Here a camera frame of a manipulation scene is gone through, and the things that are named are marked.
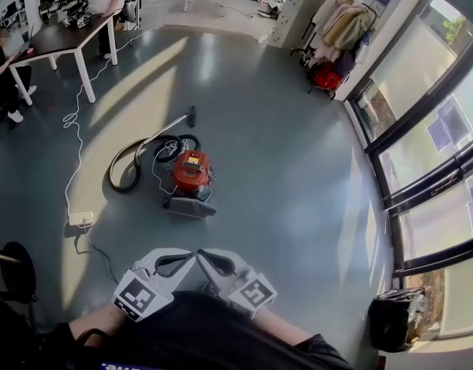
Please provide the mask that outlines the orange vacuum cleaner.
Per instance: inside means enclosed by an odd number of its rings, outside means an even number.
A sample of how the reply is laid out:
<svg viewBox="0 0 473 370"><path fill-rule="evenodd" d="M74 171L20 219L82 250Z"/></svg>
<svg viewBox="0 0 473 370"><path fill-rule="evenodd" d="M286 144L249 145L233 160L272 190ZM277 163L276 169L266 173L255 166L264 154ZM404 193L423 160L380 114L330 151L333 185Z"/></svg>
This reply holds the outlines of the orange vacuum cleaner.
<svg viewBox="0 0 473 370"><path fill-rule="evenodd" d="M185 197L207 202L216 175L206 153L185 150L173 159L171 179L174 185L172 197Z"/></svg>

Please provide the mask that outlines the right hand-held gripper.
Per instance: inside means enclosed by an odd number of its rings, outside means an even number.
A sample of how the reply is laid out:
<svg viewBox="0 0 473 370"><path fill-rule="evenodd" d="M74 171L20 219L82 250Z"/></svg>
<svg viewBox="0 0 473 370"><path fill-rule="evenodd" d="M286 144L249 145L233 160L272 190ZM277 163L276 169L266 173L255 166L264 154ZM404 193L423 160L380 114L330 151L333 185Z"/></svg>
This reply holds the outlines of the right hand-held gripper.
<svg viewBox="0 0 473 370"><path fill-rule="evenodd" d="M251 319L260 315L277 297L277 291L267 277L253 267L245 266L236 253L205 248L199 249L196 256L219 298Z"/></svg>

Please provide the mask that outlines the white locker cabinet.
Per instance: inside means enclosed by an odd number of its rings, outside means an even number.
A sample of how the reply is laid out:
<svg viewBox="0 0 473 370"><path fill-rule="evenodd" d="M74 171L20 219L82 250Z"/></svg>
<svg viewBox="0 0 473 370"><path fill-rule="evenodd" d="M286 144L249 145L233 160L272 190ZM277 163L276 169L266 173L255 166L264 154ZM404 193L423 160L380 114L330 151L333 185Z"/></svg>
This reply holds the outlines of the white locker cabinet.
<svg viewBox="0 0 473 370"><path fill-rule="evenodd" d="M300 47L314 15L324 2L325 0L285 0L267 43L283 49Z"/></svg>

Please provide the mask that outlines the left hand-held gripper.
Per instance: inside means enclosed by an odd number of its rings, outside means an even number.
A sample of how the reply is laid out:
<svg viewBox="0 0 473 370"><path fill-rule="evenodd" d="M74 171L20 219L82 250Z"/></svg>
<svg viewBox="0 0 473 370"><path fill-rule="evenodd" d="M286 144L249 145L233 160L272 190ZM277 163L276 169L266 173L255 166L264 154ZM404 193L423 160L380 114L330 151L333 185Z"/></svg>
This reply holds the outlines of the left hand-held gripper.
<svg viewBox="0 0 473 370"><path fill-rule="evenodd" d="M156 248L123 275L113 293L112 303L130 320L140 322L174 300L173 291L196 262L187 250Z"/></svg>

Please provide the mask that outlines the black-framed glass window wall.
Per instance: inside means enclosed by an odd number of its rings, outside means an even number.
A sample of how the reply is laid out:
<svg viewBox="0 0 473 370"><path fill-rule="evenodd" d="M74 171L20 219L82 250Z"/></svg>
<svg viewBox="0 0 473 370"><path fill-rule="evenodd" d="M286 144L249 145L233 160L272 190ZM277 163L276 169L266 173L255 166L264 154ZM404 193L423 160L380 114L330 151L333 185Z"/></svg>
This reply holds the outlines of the black-framed glass window wall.
<svg viewBox="0 0 473 370"><path fill-rule="evenodd" d="M473 131L438 152L426 130L453 95L473 129L473 0L391 0L340 88L373 165L393 278L428 296L426 338L473 338Z"/></svg>

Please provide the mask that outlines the black metal stool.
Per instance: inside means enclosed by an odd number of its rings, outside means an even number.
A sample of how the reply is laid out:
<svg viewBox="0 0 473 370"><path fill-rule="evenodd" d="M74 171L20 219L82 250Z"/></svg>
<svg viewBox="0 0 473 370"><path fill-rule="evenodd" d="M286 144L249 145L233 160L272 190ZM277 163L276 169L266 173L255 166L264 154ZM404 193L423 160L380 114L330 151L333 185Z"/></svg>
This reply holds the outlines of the black metal stool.
<svg viewBox="0 0 473 370"><path fill-rule="evenodd" d="M28 251L18 242L8 242L0 250L0 270L6 290L0 300L14 301L28 308L30 328L37 333L33 304L36 297L35 269Z"/></svg>

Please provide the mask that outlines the clothes rack with coats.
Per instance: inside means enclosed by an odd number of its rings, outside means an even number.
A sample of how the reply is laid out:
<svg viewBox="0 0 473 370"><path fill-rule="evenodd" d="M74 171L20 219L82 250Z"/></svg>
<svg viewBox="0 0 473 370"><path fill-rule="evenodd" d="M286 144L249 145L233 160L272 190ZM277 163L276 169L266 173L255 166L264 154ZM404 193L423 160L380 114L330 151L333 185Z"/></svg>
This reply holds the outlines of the clothes rack with coats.
<svg viewBox="0 0 473 370"><path fill-rule="evenodd" d="M360 0L325 0L312 19L304 44L291 51L301 55L310 91L321 90L331 99L336 97L353 69L364 63L378 18L373 6ZM342 78L335 91L321 89L309 79L309 70L322 62L333 62Z"/></svg>

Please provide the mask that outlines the black white gear pile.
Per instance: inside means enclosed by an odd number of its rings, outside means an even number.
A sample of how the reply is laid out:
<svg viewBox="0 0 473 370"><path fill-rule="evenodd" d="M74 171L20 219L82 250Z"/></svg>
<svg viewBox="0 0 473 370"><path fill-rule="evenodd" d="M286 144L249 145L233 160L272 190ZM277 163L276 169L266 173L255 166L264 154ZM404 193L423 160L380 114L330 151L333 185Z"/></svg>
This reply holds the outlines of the black white gear pile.
<svg viewBox="0 0 473 370"><path fill-rule="evenodd" d="M81 29L92 20L88 0L79 0L66 11L66 14L63 24L71 29Z"/></svg>

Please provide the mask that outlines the person's left forearm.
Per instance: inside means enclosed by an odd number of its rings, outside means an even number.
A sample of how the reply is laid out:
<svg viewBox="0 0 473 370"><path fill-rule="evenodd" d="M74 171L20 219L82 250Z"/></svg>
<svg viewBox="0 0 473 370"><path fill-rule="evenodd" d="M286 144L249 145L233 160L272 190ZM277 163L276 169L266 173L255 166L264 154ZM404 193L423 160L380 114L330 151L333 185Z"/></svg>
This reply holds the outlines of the person's left forearm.
<svg viewBox="0 0 473 370"><path fill-rule="evenodd" d="M69 323L72 336L77 339L83 332L99 329L107 335L114 335L129 318L114 304L103 307L77 318Z"/></svg>

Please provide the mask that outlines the white power strip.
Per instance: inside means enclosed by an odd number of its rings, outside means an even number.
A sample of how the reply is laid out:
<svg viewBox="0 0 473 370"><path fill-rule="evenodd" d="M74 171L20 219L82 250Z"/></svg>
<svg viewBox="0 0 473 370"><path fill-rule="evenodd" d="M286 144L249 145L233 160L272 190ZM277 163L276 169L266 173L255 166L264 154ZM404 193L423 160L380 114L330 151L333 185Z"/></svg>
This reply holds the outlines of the white power strip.
<svg viewBox="0 0 473 370"><path fill-rule="evenodd" d="M91 227L96 223L96 217L92 211L71 213L68 218L71 227Z"/></svg>

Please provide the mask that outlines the person's black clothing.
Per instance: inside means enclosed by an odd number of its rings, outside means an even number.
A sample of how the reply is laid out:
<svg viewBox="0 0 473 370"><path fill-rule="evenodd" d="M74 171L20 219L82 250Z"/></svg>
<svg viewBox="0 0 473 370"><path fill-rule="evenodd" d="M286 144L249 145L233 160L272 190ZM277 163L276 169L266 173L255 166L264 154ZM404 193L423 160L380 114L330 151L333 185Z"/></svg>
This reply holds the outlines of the person's black clothing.
<svg viewBox="0 0 473 370"><path fill-rule="evenodd" d="M322 335L291 346L222 300L179 291L174 302L114 334L48 334L31 370L355 370Z"/></svg>

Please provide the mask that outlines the person's right forearm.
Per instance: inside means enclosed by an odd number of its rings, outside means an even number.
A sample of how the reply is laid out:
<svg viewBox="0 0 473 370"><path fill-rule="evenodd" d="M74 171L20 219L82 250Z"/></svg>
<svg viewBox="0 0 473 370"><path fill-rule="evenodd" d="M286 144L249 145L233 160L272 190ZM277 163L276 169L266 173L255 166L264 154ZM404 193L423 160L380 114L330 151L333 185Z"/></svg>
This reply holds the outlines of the person's right forearm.
<svg viewBox="0 0 473 370"><path fill-rule="evenodd" d="M264 331L291 346L296 346L312 337L310 333L290 324L268 309L260 312L252 320Z"/></svg>

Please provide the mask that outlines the black bagged trash bin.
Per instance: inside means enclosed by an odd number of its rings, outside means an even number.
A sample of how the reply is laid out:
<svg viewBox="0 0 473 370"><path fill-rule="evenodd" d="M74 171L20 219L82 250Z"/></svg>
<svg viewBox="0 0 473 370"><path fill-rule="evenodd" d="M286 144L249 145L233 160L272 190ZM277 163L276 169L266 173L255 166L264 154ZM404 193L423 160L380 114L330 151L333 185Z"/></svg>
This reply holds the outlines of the black bagged trash bin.
<svg viewBox="0 0 473 370"><path fill-rule="evenodd" d="M427 306L424 288L392 289L377 295L368 312L372 346L389 353L410 349L424 331Z"/></svg>

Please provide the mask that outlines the red bag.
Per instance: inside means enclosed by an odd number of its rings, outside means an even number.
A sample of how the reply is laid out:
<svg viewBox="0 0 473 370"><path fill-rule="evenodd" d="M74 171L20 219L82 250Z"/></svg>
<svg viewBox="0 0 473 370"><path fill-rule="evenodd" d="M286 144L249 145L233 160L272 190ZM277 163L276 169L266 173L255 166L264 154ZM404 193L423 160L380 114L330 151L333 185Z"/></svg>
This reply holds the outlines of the red bag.
<svg viewBox="0 0 473 370"><path fill-rule="evenodd" d="M329 91L335 91L342 79L333 62L322 62L314 65L309 70L308 76L313 85Z"/></svg>

